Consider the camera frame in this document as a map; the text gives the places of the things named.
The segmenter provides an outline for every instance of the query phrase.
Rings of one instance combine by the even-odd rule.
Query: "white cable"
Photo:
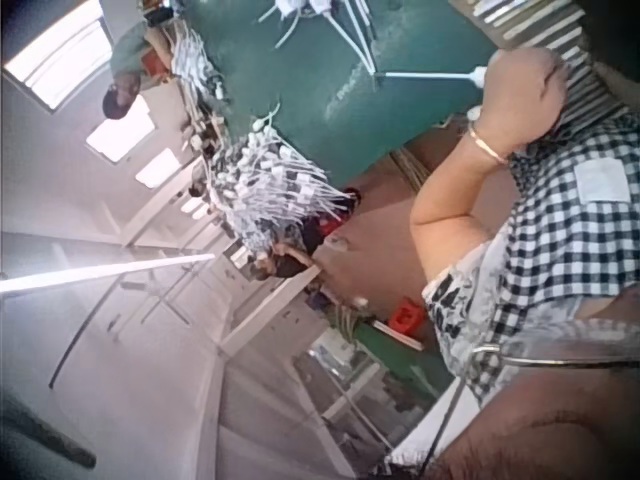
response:
[[[362,20],[364,21],[364,24],[367,27],[371,26],[371,20],[369,19],[369,15],[367,14],[367,12],[364,9],[364,6],[362,5],[362,0],[355,0],[356,2],[356,7],[358,8],[358,12],[360,12],[360,16],[362,17]]]
[[[284,44],[284,42],[286,42],[289,39],[289,37],[293,35],[293,31],[296,29],[296,26],[298,25],[299,21],[300,21],[300,10],[297,11],[296,18],[293,19],[293,23],[291,24],[291,27],[289,27],[289,30],[287,30],[287,33],[285,33],[284,36],[278,41],[278,43],[276,43],[276,46],[275,46],[276,49],[280,48]]]
[[[357,0],[358,2],[360,2],[360,4],[362,5],[362,8],[364,9],[365,12],[367,12],[367,15],[371,15],[371,9],[369,8],[369,5],[367,4],[367,0]]]
[[[376,64],[373,61],[373,55],[371,55],[371,50],[369,49],[369,44],[367,43],[367,39],[364,37],[364,33],[362,33],[362,28],[360,28],[360,23],[358,22],[358,19],[356,18],[356,14],[353,11],[353,7],[351,6],[351,1],[344,0],[344,4],[347,6],[347,11],[349,12],[351,23],[353,23],[353,26],[356,29],[356,33],[358,34],[358,38],[360,39],[360,44],[362,45],[364,54],[366,55],[367,60],[369,61],[369,66],[371,67],[371,70],[373,70],[373,72],[375,73]]]
[[[365,57],[364,53],[360,51],[360,48],[358,47],[358,45],[356,45],[356,43],[353,40],[351,40],[351,37],[347,34],[347,32],[344,31],[344,29],[340,26],[340,24],[336,22],[335,18],[333,18],[333,16],[331,16],[330,13],[325,13],[324,17],[329,21],[331,26],[337,30],[340,36],[349,44],[349,46],[353,49],[353,51],[358,54],[358,57],[360,57],[360,60],[364,64],[365,68],[367,69],[367,72],[369,72],[369,75],[373,75],[374,71],[369,65],[367,57]]]
[[[267,18],[273,15],[276,10],[278,10],[278,6],[274,4],[273,7],[264,12],[264,14],[258,19],[258,23],[264,22]]]
[[[471,73],[422,73],[422,72],[383,72],[379,75],[388,78],[408,78],[418,80],[469,80],[476,87],[484,88],[487,67],[476,67]]]

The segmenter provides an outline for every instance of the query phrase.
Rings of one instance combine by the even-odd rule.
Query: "wrist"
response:
[[[504,128],[494,127],[482,121],[482,117],[473,125],[478,137],[503,160],[508,160],[509,156],[518,149],[516,142],[509,139]]]

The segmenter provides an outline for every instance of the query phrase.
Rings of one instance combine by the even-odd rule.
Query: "green workbench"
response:
[[[486,65],[490,41],[446,0],[369,0],[379,70],[469,72]],[[386,79],[377,87],[355,53],[322,17],[287,30],[274,14],[256,19],[273,0],[200,0],[187,20],[222,71],[232,103],[223,110],[233,136],[278,101],[281,134],[342,185],[393,148],[454,111],[480,100],[470,82]],[[338,21],[352,32],[346,12]]]

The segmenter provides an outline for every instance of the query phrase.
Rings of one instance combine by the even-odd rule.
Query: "checkered shirt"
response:
[[[536,307],[614,297],[640,283],[640,115],[615,102],[586,65],[569,82],[558,126],[510,163],[522,198],[507,223],[498,304],[485,336],[490,343],[530,328]],[[598,158],[622,161],[630,203],[580,202],[574,167]],[[469,386],[483,401],[512,375],[495,354],[476,360]]]

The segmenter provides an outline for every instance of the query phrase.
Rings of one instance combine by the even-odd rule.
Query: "bangle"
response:
[[[500,165],[507,165],[509,163],[507,162],[507,160],[498,155],[493,148],[487,145],[487,142],[480,138],[478,132],[476,132],[476,129],[473,127],[473,124],[469,124],[469,134],[471,135],[471,138],[473,139],[475,144],[480,147],[481,150],[484,150],[485,153],[488,153],[489,156],[491,156]]]

